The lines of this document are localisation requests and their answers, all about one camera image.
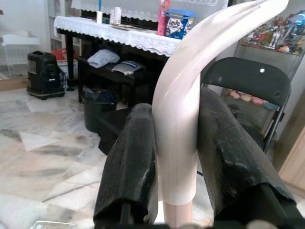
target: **marble floor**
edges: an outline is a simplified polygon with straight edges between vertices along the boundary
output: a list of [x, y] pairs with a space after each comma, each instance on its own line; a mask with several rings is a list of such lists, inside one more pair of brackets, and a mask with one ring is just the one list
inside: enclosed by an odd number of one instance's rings
[[[84, 126], [77, 91], [41, 101], [25, 89], [0, 92], [0, 229], [30, 229], [37, 220], [92, 229], [106, 160], [99, 137]], [[305, 200], [298, 198], [305, 215]], [[162, 204], [157, 222], [163, 222]], [[193, 221], [213, 222], [198, 175]]]

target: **black folding chair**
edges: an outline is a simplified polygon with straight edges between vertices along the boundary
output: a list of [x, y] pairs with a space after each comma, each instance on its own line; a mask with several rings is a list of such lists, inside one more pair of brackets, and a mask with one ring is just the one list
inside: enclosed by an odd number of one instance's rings
[[206, 72], [202, 82], [250, 94], [277, 106], [270, 128], [267, 128], [265, 133], [261, 133], [257, 126], [241, 123], [266, 153], [290, 95], [291, 86], [287, 75], [268, 64], [229, 57], [215, 62]]

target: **white lace cloth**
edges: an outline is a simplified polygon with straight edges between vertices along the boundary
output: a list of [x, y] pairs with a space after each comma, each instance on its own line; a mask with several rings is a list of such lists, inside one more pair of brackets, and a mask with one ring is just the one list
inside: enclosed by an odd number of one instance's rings
[[[228, 0], [171, 0], [171, 8], [196, 13], [195, 24], [213, 13], [226, 8]], [[73, 0], [72, 7], [79, 10], [98, 11], [98, 0]], [[122, 7], [122, 16], [140, 20], [158, 21], [160, 0], [102, 0], [102, 12]]]
[[57, 29], [86, 34], [165, 56], [170, 56], [181, 41], [156, 35], [153, 31], [125, 31], [108, 24], [100, 25], [88, 19], [74, 17], [57, 16], [54, 21], [55, 36], [58, 36]]

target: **black trash bin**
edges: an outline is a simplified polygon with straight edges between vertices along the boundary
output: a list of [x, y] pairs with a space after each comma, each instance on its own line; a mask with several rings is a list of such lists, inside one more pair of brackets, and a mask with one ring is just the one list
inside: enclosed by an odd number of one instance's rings
[[97, 116], [101, 115], [102, 112], [115, 111], [120, 96], [113, 91], [105, 89], [91, 89], [95, 93], [93, 98], [88, 96], [88, 91], [82, 93], [82, 99], [84, 102], [84, 116], [85, 126], [87, 130], [97, 133], [98, 132], [98, 121]]

